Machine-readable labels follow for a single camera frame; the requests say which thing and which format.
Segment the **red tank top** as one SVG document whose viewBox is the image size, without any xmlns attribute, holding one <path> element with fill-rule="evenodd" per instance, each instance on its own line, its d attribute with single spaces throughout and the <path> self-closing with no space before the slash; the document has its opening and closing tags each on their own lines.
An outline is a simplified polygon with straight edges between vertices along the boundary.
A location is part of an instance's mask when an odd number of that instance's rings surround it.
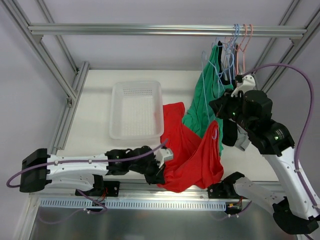
<svg viewBox="0 0 320 240">
<path fill-rule="evenodd" d="M 185 106 L 182 102 L 163 106 L 164 132 L 160 137 L 172 150 L 173 159 L 165 163 L 164 184 L 160 188 L 181 193 L 195 185 L 205 189 L 221 181 L 224 168 L 219 147 L 219 125 L 213 121 L 204 137 L 199 137 L 182 123 Z"/>
</svg>

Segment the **light blue wire hanger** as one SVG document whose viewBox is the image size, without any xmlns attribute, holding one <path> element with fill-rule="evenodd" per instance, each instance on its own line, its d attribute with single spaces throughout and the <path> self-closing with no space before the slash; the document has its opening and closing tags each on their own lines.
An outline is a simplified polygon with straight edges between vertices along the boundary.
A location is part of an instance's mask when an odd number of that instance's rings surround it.
<svg viewBox="0 0 320 240">
<path fill-rule="evenodd" d="M 201 53 L 201 82 L 204 100 L 205 130 L 216 119 L 213 110 L 209 106 L 209 102 L 216 100 L 222 90 L 219 85 L 220 69 L 217 66 L 217 57 L 216 49 L 211 50 L 210 56 L 205 51 Z"/>
</svg>

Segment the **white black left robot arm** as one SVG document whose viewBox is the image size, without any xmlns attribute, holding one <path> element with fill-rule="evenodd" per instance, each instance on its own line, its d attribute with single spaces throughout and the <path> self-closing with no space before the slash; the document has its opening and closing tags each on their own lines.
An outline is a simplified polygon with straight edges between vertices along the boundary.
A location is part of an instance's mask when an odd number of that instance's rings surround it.
<svg viewBox="0 0 320 240">
<path fill-rule="evenodd" d="M 75 189 L 100 195 L 104 176 L 124 176 L 135 172 L 148 184 L 164 184 L 165 163 L 173 152 L 149 146 L 135 149 L 112 149 L 91 156 L 62 157 L 48 154 L 39 148 L 22 161 L 19 190 L 22 193 L 40 192 L 46 188 Z"/>
</svg>

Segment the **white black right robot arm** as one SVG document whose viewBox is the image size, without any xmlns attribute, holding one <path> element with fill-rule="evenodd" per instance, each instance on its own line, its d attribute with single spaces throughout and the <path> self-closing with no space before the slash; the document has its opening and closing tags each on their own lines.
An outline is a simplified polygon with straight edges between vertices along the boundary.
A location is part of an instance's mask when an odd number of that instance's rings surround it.
<svg viewBox="0 0 320 240">
<path fill-rule="evenodd" d="M 274 170 L 285 195 L 253 183 L 240 172 L 222 180 L 223 193 L 228 198 L 238 195 L 259 205 L 289 235 L 308 235 L 318 229 L 320 199 L 296 158 L 289 130 L 272 119 L 272 100 L 261 90 L 240 92 L 237 96 L 228 90 L 209 106 L 216 117 L 233 121 L 247 133 L 251 144 Z"/>
</svg>

